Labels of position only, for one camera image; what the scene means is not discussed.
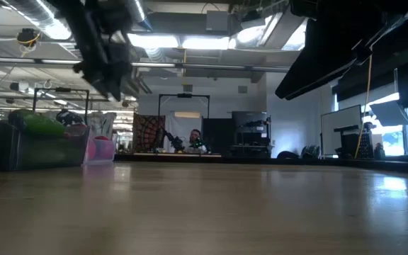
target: whiteboard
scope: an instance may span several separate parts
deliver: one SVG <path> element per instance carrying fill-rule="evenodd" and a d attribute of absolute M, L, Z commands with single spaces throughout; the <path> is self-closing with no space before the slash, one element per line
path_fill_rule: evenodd
<path fill-rule="evenodd" d="M 335 149 L 341 147 L 341 134 L 335 132 L 335 128 L 342 128 L 350 125 L 361 127 L 361 106 L 353 106 L 333 113 L 321 116 L 322 128 L 322 154 L 335 155 Z"/>

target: yellow cable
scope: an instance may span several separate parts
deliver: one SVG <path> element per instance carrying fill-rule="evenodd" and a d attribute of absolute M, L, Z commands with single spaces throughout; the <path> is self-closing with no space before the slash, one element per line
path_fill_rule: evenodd
<path fill-rule="evenodd" d="M 22 42 L 22 41 L 17 40 L 17 42 L 20 44 L 34 43 L 39 37 L 40 37 L 40 33 L 38 33 L 34 39 L 31 39 L 29 41 Z"/>
<path fill-rule="evenodd" d="M 361 143 L 361 136 L 363 134 L 363 127 L 365 125 L 366 108 L 368 107 L 368 100 L 369 100 L 369 88 L 371 87 L 371 71 L 372 71 L 372 69 L 373 69 L 373 56 L 371 55 L 369 57 L 368 88 L 366 89 L 365 110 L 363 112 L 363 119 L 362 119 L 361 128 L 360 128 L 360 135 L 358 136 L 358 144 L 357 144 L 357 150 L 355 151 L 355 159 L 358 156 L 358 151 L 360 149 L 360 143 Z"/>

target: plastic bin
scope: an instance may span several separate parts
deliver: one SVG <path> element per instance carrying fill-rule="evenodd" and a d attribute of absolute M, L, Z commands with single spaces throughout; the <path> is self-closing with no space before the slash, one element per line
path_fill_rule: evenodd
<path fill-rule="evenodd" d="M 111 140 L 89 138 L 84 163 L 108 163 L 114 160 L 115 145 Z"/>

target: patterned backdrop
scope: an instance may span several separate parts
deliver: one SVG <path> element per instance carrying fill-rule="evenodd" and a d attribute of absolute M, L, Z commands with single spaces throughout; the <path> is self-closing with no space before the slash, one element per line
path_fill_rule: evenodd
<path fill-rule="evenodd" d="M 133 119 L 133 146 L 135 152 L 148 152 L 155 142 L 159 145 L 157 145 L 158 147 L 162 147 L 164 120 L 164 116 L 159 118 L 158 116 L 135 114 Z"/>

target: person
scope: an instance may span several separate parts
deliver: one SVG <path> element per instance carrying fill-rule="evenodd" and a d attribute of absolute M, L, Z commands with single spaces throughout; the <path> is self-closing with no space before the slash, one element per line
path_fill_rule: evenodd
<path fill-rule="evenodd" d="M 207 152 L 207 148 L 202 143 L 201 132 L 197 129 L 191 130 L 188 143 L 185 143 L 185 153 L 201 154 Z"/>

